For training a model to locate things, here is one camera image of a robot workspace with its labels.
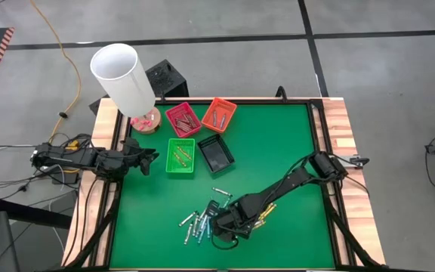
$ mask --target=concrete floor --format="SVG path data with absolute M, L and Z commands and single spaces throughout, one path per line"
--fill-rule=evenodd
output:
M 63 42 L 304 33 L 295 0 L 36 2 Z M 426 0 L 306 4 L 314 33 L 435 29 L 435 2 Z M 27 0 L 0 5 L 3 26 L 16 28 L 12 45 L 55 43 Z M 424 145 L 435 135 L 435 36 L 317 40 L 316 46 L 329 94 L 345 97 L 359 152 L 372 160 L 365 169 L 366 182 L 387 263 L 435 270 L 435 189 L 424 170 Z M 103 95 L 88 68 L 97 49 L 67 50 L 83 87 L 81 100 L 61 129 L 69 135 L 93 128 L 88 105 Z M 167 58 L 187 79 L 192 96 L 273 95 L 278 85 L 289 96 L 319 96 L 305 40 L 136 49 L 146 68 Z M 0 144 L 45 141 L 57 112 L 75 91 L 75 75 L 59 50 L 7 51 L 0 66 Z M 31 175 L 31 152 L 0 152 L 0 181 Z M 435 157 L 430 158 L 430 170 L 435 179 Z M 0 197 L 14 190 L 2 189 Z M 60 192 L 60 186 L 41 181 L 10 201 L 29 204 L 64 192 L 66 188 Z M 22 227 L 14 224 L 14 232 Z M 34 258 L 36 252 L 26 247 L 36 235 L 53 245 L 42 245 L 39 251 L 51 258 Z M 51 267 L 61 256 L 49 228 L 35 228 L 16 246 L 23 271 Z

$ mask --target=orange basket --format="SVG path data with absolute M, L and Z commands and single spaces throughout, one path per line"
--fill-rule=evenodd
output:
M 223 133 L 238 105 L 215 97 L 202 118 L 202 124 L 213 131 Z

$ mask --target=green mat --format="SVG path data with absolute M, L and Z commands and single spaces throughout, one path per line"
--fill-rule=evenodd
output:
M 192 105 L 201 119 L 208 105 Z M 170 106 L 161 106 L 162 115 Z M 192 136 L 196 143 L 213 135 L 207 128 Z M 125 177 L 110 267 L 112 268 L 330 268 L 333 267 L 320 188 L 308 185 L 279 199 L 267 223 L 249 240 L 230 251 L 213 247 L 205 238 L 184 245 L 187 227 L 178 224 L 209 200 L 226 197 L 217 187 L 239 197 L 263 190 L 288 168 L 313 152 L 307 108 L 304 105 L 239 105 L 224 141 L 236 163 L 213 176 L 196 147 L 193 176 L 165 172 L 168 139 L 175 132 L 167 119 L 152 135 L 133 132 L 142 147 L 156 148 L 160 157 L 150 175 L 133 168 Z M 228 246 L 214 239 L 220 246 Z

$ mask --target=green basket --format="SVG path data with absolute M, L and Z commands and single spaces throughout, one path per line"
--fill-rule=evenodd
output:
M 167 173 L 192 173 L 194 172 L 194 150 L 196 146 L 196 141 L 194 139 L 169 139 L 169 148 L 167 150 L 167 162 L 165 164 L 165 171 Z M 189 159 L 184 153 L 179 150 L 180 147 L 187 155 L 190 156 Z

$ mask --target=red basket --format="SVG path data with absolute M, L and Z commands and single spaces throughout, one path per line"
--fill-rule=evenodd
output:
M 211 106 L 209 106 L 208 111 L 205 112 L 202 124 L 213 131 L 223 133 L 227 125 L 229 125 L 237 107 L 238 105 L 234 103 L 216 97 L 212 101 Z M 216 112 L 216 126 L 214 126 L 214 112 Z M 224 114 L 226 114 L 226 119 L 224 120 L 223 128 L 221 128 L 221 120 L 224 118 Z
M 201 123 L 199 122 L 199 119 L 197 119 L 197 116 L 193 111 L 193 108 L 191 108 L 189 103 L 187 103 L 187 102 L 184 102 L 182 104 L 178 104 L 176 107 L 173 107 L 170 110 L 166 110 L 165 115 L 167 116 L 167 119 L 171 123 L 172 128 L 175 131 L 175 134 L 177 134 L 177 136 L 179 138 L 187 138 L 190 135 L 198 132 L 202 127 Z M 181 128 L 177 127 L 177 120 L 178 119 L 184 120 L 185 122 L 187 122 L 186 115 L 192 119 L 193 124 L 196 126 L 195 128 L 192 128 L 191 130 L 189 130 L 188 132 L 185 132 Z

